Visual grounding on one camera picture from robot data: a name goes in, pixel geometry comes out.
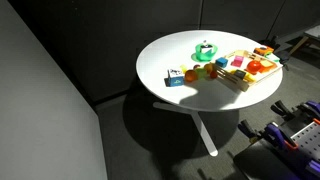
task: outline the table leg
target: table leg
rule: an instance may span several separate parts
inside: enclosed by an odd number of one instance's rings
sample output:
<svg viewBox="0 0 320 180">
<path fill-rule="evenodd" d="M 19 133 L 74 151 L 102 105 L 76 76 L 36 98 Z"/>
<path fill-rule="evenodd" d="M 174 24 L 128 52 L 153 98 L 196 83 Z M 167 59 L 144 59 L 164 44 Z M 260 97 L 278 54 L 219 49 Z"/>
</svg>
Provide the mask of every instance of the table leg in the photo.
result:
<svg viewBox="0 0 320 180">
<path fill-rule="evenodd" d="M 160 103 L 160 102 L 153 103 L 153 107 L 158 108 L 158 109 L 167 110 L 167 111 L 190 114 L 192 116 L 193 122 L 195 123 L 209 154 L 211 156 L 218 155 L 218 150 L 217 150 L 216 146 L 214 145 L 206 127 L 204 126 L 204 124 L 201 120 L 201 117 L 199 116 L 198 111 L 188 110 L 185 108 L 180 108 L 175 105 Z"/>
<path fill-rule="evenodd" d="M 303 36 L 303 38 L 296 44 L 291 51 L 289 52 L 289 55 L 294 53 L 302 44 L 304 44 L 309 38 L 307 36 Z"/>
</svg>

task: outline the blue and white box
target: blue and white box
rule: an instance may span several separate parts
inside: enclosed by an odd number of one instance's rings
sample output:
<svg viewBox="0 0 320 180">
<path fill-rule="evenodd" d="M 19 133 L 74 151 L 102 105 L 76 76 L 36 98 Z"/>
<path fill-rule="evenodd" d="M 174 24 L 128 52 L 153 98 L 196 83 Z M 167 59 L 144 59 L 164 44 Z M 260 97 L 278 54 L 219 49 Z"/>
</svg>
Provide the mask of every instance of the blue and white box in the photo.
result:
<svg viewBox="0 0 320 180">
<path fill-rule="evenodd" d="M 169 86 L 181 86 L 184 84 L 184 74 L 180 69 L 168 69 Z"/>
</svg>

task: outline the blue toy block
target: blue toy block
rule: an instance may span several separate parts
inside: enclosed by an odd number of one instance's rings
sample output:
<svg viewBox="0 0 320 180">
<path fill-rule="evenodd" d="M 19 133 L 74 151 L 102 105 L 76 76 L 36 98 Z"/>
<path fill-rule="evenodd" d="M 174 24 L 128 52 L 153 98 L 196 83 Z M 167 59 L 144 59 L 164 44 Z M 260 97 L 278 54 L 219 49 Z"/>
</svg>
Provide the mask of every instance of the blue toy block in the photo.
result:
<svg viewBox="0 0 320 180">
<path fill-rule="evenodd" d="M 221 57 L 216 60 L 216 65 L 218 65 L 222 68 L 227 67 L 227 64 L 228 64 L 228 60 L 226 58 Z"/>
<path fill-rule="evenodd" d="M 168 76 L 170 87 L 181 86 L 184 84 L 184 74 L 181 70 L 169 69 Z"/>
</svg>

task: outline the dark gray carpet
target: dark gray carpet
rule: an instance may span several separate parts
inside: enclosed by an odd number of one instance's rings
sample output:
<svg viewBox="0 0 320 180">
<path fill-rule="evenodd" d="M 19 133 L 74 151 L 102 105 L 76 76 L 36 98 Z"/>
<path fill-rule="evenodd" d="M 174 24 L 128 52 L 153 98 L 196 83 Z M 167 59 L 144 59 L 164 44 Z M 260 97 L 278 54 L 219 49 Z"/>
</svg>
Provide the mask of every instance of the dark gray carpet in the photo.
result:
<svg viewBox="0 0 320 180">
<path fill-rule="evenodd" d="M 320 101 L 320 53 L 303 47 L 288 62 L 279 89 L 266 100 L 228 113 L 201 113 L 219 155 L 208 155 L 189 115 L 157 110 L 144 88 L 97 107 L 109 180 L 245 179 L 233 164 L 248 139 L 236 128 L 247 119 L 257 129 L 282 120 L 270 106 Z"/>
</svg>

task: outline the wooden toy tray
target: wooden toy tray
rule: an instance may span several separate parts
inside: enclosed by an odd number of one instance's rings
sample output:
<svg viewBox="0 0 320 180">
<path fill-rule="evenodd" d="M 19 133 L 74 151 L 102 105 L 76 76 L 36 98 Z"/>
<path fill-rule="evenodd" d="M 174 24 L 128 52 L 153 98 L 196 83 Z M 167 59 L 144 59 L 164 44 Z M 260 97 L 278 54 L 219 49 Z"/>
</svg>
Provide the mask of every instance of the wooden toy tray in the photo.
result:
<svg viewBox="0 0 320 180">
<path fill-rule="evenodd" d="M 235 56 L 242 56 L 243 57 L 243 62 L 240 67 L 236 67 L 236 66 L 231 65 Z M 260 56 L 256 53 L 249 52 L 246 50 L 234 51 L 228 55 L 225 55 L 223 58 L 228 60 L 227 66 L 225 68 L 221 68 L 220 66 L 214 64 L 214 66 L 217 69 L 217 73 L 219 74 L 219 76 L 221 78 L 232 82 L 242 91 L 247 91 L 249 87 L 260 83 L 261 81 L 268 78 L 269 76 L 271 76 L 272 74 L 274 74 L 275 72 L 277 72 L 278 70 L 280 70 L 282 68 L 282 64 L 280 64 L 279 62 L 269 60 L 266 57 Z M 231 73 L 232 70 L 237 70 L 237 69 L 246 72 L 246 67 L 247 67 L 248 63 L 252 60 L 268 61 L 269 63 L 274 64 L 274 67 L 267 72 L 263 72 L 263 73 L 258 72 L 256 75 L 252 75 L 255 78 L 254 82 L 242 80 L 239 77 L 237 77 Z"/>
</svg>

